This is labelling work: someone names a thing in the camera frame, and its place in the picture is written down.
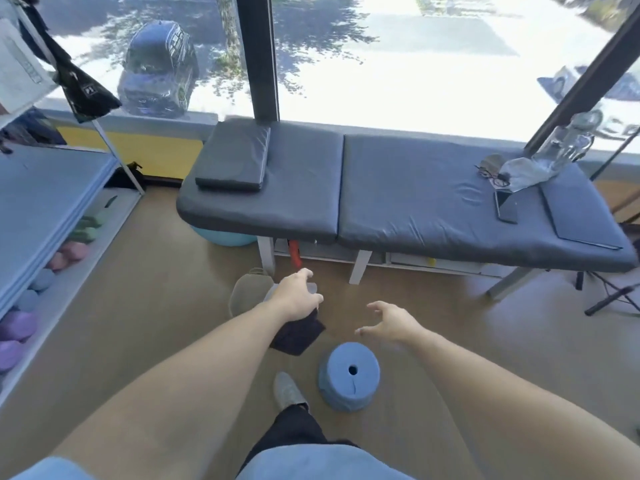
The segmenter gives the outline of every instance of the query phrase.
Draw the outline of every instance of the black pants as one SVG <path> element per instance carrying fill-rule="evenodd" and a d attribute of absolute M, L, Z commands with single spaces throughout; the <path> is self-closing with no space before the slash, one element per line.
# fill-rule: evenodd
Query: black pants
<path fill-rule="evenodd" d="M 293 404 L 276 416 L 276 420 L 258 443 L 251 449 L 240 472 L 254 456 L 264 450 L 286 445 L 349 445 L 358 447 L 348 440 L 328 441 L 322 428 L 307 408 L 302 404 Z"/>

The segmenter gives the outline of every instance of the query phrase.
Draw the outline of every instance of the black padded table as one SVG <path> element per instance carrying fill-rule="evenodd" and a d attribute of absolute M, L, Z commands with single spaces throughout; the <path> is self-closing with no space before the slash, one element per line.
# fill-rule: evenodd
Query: black padded table
<path fill-rule="evenodd" d="M 519 157 L 517 152 L 499 152 Z M 594 193 L 589 218 L 621 249 L 556 236 L 538 186 L 516 199 L 518 224 L 496 218 L 493 187 L 475 165 L 491 149 L 420 138 L 346 136 L 338 242 L 348 248 L 544 269 L 626 272 L 636 252 L 578 165 L 549 182 Z M 567 205 L 580 206 L 571 195 Z"/>
<path fill-rule="evenodd" d="M 199 188 L 198 159 L 180 189 L 178 213 L 202 229 L 335 242 L 343 140 L 332 131 L 272 123 L 260 192 Z"/>

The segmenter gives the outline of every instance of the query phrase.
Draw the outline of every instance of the yellow panel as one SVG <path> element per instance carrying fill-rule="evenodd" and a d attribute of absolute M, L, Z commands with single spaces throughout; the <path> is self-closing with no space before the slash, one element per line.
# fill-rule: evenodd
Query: yellow panel
<path fill-rule="evenodd" d="M 107 149 L 96 131 L 68 126 L 58 129 L 71 146 Z M 202 142 L 194 139 L 111 132 L 107 135 L 126 163 L 137 161 L 142 173 L 154 177 L 186 177 L 202 149 Z"/>

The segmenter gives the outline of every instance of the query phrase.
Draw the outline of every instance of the finger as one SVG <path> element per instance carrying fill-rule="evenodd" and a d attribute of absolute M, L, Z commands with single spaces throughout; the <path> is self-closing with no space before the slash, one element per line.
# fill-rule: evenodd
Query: finger
<path fill-rule="evenodd" d="M 304 278 L 305 281 L 307 281 L 309 278 L 311 278 L 314 275 L 314 272 L 304 267 L 300 269 L 299 272 L 297 272 L 296 274 L 301 278 Z"/>
<path fill-rule="evenodd" d="M 380 323 L 373 326 L 363 326 L 356 330 L 359 337 L 377 336 L 380 332 Z"/>
<path fill-rule="evenodd" d="M 370 310 L 383 312 L 388 309 L 389 306 L 391 305 L 389 305 L 386 301 L 374 301 L 373 303 L 368 304 L 367 308 L 369 308 Z"/>

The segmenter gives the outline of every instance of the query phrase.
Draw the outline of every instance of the person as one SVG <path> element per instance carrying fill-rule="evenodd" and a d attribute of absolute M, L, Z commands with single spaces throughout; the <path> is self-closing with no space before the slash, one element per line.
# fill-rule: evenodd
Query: person
<path fill-rule="evenodd" d="M 311 275 L 302 269 L 284 278 L 268 301 L 142 374 L 73 430 L 51 457 L 16 478 L 200 479 L 276 332 L 323 302 L 307 290 Z M 381 321 L 356 335 L 411 350 L 452 411 L 483 417 L 496 434 L 561 478 L 640 478 L 640 449 L 603 421 L 426 330 L 398 306 L 377 301 L 368 307 Z M 353 443 L 328 441 L 293 380 L 279 373 L 274 384 L 282 412 L 249 453 L 239 480 L 409 478 Z"/>

